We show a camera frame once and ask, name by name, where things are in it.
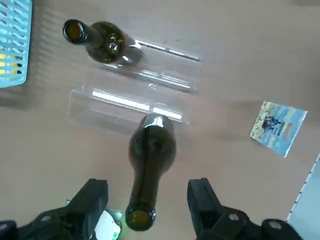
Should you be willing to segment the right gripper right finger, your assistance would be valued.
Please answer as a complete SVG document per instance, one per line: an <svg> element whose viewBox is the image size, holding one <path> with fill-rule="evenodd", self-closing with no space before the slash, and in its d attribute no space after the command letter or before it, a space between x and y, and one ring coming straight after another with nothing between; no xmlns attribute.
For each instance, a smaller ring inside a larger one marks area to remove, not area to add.
<svg viewBox="0 0 320 240"><path fill-rule="evenodd" d="M207 178L190 179L187 203L197 240L301 240L287 222L268 218L260 225L220 203Z"/></svg>

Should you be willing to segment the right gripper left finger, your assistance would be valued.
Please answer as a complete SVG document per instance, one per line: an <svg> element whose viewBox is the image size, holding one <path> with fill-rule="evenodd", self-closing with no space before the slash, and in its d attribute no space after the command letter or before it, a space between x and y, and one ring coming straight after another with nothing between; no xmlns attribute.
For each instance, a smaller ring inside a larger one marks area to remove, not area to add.
<svg viewBox="0 0 320 240"><path fill-rule="evenodd" d="M0 222L2 240L96 240L95 228L108 203L108 182L90 178L66 206L40 213L18 227Z"/></svg>

